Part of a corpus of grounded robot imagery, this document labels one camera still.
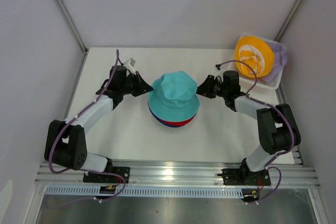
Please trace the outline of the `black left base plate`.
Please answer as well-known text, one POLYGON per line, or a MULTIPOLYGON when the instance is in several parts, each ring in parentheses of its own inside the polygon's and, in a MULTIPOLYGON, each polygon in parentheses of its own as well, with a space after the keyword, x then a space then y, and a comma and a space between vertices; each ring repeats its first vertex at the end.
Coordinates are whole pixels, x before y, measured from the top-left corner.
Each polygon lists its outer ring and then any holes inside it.
MULTIPOLYGON (((125 166, 115 166, 112 167, 109 170, 105 170, 105 173, 114 173, 122 178, 124 178, 125 183, 127 184, 129 182, 130 178, 130 167, 125 166)), ((109 184, 122 184, 123 181, 119 177, 111 176, 111 175, 101 175, 96 173, 88 173, 88 175, 83 176, 83 182, 84 183, 109 183, 109 184)))

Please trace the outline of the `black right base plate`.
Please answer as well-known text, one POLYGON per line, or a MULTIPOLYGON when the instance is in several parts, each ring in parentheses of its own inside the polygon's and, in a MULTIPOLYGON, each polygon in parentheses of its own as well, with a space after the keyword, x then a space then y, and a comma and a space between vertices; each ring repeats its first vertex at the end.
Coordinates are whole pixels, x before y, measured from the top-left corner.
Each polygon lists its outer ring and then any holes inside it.
POLYGON ((244 168, 224 168, 217 174, 223 179, 224 185, 229 186, 270 186, 271 180, 267 170, 251 172, 244 168))

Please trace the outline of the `red bucket hat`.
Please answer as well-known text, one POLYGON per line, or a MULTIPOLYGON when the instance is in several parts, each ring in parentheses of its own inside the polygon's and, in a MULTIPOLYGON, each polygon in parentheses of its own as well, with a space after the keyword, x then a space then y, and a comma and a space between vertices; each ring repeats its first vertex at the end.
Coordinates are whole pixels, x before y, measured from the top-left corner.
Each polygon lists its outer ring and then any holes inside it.
POLYGON ((178 121, 178 122, 171 122, 171 121, 165 121, 159 117, 157 117, 155 114, 152 114, 152 116, 161 124, 168 126, 168 127, 172 127, 172 128, 177 128, 177 127, 183 127, 187 124, 189 124, 196 116, 196 114, 194 114, 191 118, 185 120, 185 121, 178 121))

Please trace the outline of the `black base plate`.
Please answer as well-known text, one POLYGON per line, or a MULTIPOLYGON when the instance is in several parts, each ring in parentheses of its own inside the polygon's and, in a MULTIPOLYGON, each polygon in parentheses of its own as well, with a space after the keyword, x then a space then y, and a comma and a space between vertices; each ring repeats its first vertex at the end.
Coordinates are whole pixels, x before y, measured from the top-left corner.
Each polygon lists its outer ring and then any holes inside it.
POLYGON ((251 172, 244 168, 224 168, 217 174, 223 179, 224 185, 229 186, 270 186, 271 180, 267 170, 251 172))
MULTIPOLYGON (((105 173, 114 173, 122 178, 124 178, 125 183, 127 184, 129 182, 130 178, 130 167, 125 166, 115 166, 112 167, 109 170, 105 170, 105 173)), ((84 183, 109 183, 109 184, 122 184, 123 181, 119 177, 111 176, 111 175, 101 175, 96 173, 88 173, 88 175, 83 176, 83 182, 84 183)))

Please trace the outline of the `teal bucket hat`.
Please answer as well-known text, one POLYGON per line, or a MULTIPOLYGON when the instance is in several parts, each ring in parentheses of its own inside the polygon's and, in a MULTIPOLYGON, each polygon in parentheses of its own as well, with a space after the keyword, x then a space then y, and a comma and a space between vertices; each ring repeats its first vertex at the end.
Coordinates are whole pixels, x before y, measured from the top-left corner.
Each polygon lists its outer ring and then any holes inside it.
POLYGON ((152 88, 148 106, 158 119, 176 123, 197 114, 200 107, 197 83, 186 72, 165 73, 152 83, 152 88))

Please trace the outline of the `aluminium mounting rail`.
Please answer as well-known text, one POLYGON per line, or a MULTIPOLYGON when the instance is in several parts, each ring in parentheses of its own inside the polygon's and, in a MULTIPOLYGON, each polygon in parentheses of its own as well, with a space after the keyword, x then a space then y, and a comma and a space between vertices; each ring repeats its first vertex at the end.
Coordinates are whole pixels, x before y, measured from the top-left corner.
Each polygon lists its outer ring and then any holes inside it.
MULTIPOLYGON (((218 162, 160 162, 115 159, 114 166, 130 168, 129 186, 150 187, 222 187, 217 176, 224 168, 238 168, 235 163, 218 162)), ((282 172, 281 189, 320 189, 314 168, 300 165, 275 165, 282 172)), ((82 185, 84 172, 68 170, 61 174, 50 172, 46 162, 40 164, 35 184, 82 185)))

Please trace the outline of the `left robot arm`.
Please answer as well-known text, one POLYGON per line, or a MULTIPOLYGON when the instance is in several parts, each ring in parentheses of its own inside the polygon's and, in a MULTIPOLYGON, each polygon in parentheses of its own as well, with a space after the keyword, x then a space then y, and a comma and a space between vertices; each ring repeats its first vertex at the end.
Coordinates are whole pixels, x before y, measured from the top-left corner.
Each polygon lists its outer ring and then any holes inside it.
POLYGON ((113 66, 110 76, 93 100, 67 119, 53 120, 48 128, 44 158, 53 174, 82 170, 95 174, 101 182, 113 178, 111 160, 87 150, 86 135, 105 115, 112 112, 125 95, 138 97, 153 91, 139 72, 125 66, 113 66))

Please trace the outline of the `blue bucket hat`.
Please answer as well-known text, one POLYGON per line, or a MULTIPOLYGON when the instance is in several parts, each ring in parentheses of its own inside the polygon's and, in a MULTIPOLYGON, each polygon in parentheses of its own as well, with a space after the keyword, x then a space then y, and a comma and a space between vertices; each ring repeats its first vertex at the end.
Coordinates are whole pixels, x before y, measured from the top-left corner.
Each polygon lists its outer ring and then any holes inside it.
POLYGON ((183 127, 184 123, 182 122, 169 122, 169 121, 165 121, 160 119, 159 117, 157 117, 152 110, 149 108, 149 111, 151 112, 152 116, 162 125, 167 126, 167 127, 171 127, 171 128, 178 128, 178 127, 183 127))

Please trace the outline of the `yellow bucket hat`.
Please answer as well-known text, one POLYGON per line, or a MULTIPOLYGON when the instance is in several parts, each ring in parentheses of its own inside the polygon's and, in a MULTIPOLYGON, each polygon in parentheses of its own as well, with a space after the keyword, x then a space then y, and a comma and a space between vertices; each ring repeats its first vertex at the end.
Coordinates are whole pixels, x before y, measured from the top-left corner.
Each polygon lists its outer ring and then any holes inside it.
POLYGON ((254 78, 254 71, 257 78, 261 78, 271 72, 275 54, 263 39, 243 36, 236 44, 234 60, 241 74, 254 78))

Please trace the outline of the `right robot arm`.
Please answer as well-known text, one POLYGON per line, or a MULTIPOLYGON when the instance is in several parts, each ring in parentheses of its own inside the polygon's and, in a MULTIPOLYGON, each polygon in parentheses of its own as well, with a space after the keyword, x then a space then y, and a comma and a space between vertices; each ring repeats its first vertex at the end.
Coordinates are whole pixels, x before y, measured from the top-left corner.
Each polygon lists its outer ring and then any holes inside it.
POLYGON ((219 174, 225 186, 269 186, 268 168, 279 156, 300 144, 300 133, 291 107, 271 105, 241 91, 238 72, 227 70, 222 77, 209 75, 197 88, 198 95, 214 99, 221 97, 234 112, 257 121, 259 145, 244 158, 239 168, 224 168, 219 174))

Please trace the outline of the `lilac bucket hat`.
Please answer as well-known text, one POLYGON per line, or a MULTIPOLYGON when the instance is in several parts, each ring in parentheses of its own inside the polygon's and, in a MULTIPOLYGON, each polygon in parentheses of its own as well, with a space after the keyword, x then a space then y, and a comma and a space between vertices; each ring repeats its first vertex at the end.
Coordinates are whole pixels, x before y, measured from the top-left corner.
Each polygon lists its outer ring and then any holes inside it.
POLYGON ((264 77, 261 77, 261 80, 267 83, 271 83, 276 78, 278 73, 287 64, 288 55, 287 55, 287 48, 283 44, 273 40, 267 40, 266 44, 273 51, 275 57, 274 57, 274 64, 272 66, 270 73, 268 73, 264 77))

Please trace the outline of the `white plastic basket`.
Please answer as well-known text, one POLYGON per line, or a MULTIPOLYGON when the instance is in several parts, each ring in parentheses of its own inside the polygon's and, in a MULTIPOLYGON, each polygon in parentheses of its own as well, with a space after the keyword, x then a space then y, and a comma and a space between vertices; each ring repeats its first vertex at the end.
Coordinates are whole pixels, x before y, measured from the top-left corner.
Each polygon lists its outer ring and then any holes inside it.
MULTIPOLYGON (((255 37, 263 39, 264 41, 271 40, 271 39, 263 38, 263 37, 256 36, 256 35, 253 35, 253 34, 250 34, 250 33, 243 33, 243 34, 241 34, 240 38, 243 37, 243 36, 255 36, 255 37)), ((267 83, 265 81, 262 81, 261 78, 257 78, 254 71, 253 71, 254 78, 249 78, 249 77, 246 77, 243 74, 241 74, 239 72, 239 70, 237 69, 236 64, 235 64, 235 60, 234 60, 234 53, 233 53, 233 56, 232 56, 232 62, 230 62, 229 65, 228 65, 228 69, 237 71, 238 74, 239 74, 239 79, 240 79, 241 82, 249 83, 249 84, 257 83, 256 86, 258 86, 260 88, 264 88, 264 89, 269 89, 269 90, 276 90, 279 87, 280 80, 281 80, 281 77, 282 77, 282 72, 283 72, 284 68, 278 73, 276 78, 271 83, 267 83)))

